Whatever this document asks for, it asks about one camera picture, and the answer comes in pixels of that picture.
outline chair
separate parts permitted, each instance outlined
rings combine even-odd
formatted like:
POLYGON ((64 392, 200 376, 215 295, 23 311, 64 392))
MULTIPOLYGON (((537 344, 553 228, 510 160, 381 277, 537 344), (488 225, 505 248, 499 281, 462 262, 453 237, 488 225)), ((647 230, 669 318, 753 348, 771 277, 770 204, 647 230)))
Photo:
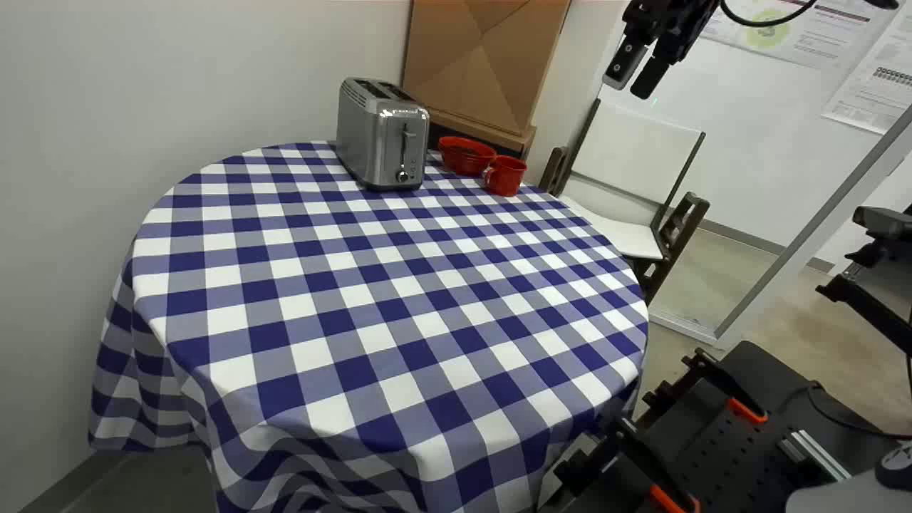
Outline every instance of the chair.
POLYGON ((537 188, 563 194, 630 259, 650 301, 708 210, 691 191, 676 204, 703 138, 703 130, 599 110, 596 98, 576 138, 549 154, 537 188))

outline black equipment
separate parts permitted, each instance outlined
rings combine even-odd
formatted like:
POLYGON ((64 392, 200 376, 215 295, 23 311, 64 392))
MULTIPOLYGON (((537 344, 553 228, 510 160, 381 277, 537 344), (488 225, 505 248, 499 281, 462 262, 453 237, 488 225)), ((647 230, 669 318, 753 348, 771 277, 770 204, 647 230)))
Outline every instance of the black equipment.
MULTIPOLYGON (((868 0, 877 9, 898 9, 894 0, 868 0)), ((663 71, 687 57, 691 43, 701 37, 714 9, 745 27, 774 27, 805 14, 815 0, 801 2, 795 12, 778 19, 745 19, 727 0, 630 0, 623 9, 623 43, 604 71, 604 83, 623 87, 653 46, 653 57, 634 76, 630 90, 647 98, 660 83, 663 71)))
POLYGON ((721 361, 703 354, 683 361, 690 369, 677 382, 644 395, 650 409, 634 423, 604 420, 607 438, 555 470, 563 495, 540 510, 781 513, 791 489, 868 470, 894 448, 821 383, 753 342, 721 361), (818 408, 871 432, 834 423, 818 408))
MULTIPOLYGON (((885 259, 912 255, 912 215, 885 207, 854 207, 854 221, 871 237, 858 252, 848 252, 864 268, 885 259)), ((877 295, 864 291, 848 277, 834 277, 818 288, 831 301, 847 301, 858 316, 877 326, 894 348, 905 354, 908 383, 912 383, 912 312, 904 318, 888 311, 877 295)), ((877 463, 877 480, 884 486, 912 489, 912 443, 885 452, 877 463)))

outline round table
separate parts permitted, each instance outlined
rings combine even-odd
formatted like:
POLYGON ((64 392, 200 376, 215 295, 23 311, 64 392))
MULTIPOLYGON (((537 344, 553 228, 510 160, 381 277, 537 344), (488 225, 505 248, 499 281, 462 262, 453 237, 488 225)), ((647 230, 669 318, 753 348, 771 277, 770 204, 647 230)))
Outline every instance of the round table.
POLYGON ((364 191, 329 141, 255 147, 143 220, 91 440, 203 443, 220 510, 526 510, 644 342, 631 269, 559 198, 436 161, 364 191))

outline toaster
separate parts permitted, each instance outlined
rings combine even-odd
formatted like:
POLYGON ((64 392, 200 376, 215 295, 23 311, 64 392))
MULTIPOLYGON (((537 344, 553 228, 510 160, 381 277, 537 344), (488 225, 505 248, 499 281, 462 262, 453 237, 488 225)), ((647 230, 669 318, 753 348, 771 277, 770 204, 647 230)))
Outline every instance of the toaster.
POLYGON ((345 80, 338 87, 335 154, 369 188, 425 181, 431 114, 381 80, 345 80))

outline cable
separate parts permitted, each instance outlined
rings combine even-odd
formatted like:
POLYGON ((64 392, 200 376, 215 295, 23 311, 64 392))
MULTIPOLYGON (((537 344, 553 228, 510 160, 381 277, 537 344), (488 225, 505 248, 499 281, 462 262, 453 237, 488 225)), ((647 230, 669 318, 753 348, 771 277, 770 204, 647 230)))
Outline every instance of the cable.
POLYGON ((784 26, 784 23, 801 16, 801 14, 802 14, 805 9, 811 9, 815 2, 818 2, 818 0, 805 0, 798 12, 784 14, 784 16, 778 16, 778 19, 745 19, 745 16, 741 16, 738 12, 733 12, 730 0, 721 0, 718 4, 721 4, 721 12, 723 12, 733 23, 738 23, 738 26, 745 26, 745 27, 771 27, 771 26, 784 26))
POLYGON ((871 429, 865 423, 854 423, 854 420, 847 420, 847 418, 838 418, 834 413, 824 409, 821 402, 815 398, 815 391, 824 391, 818 382, 810 382, 805 388, 801 388, 805 402, 824 415, 830 418, 831 423, 841 423, 847 429, 854 429, 854 432, 865 432, 865 436, 877 436, 877 438, 912 438, 912 432, 884 432, 884 429, 871 429))

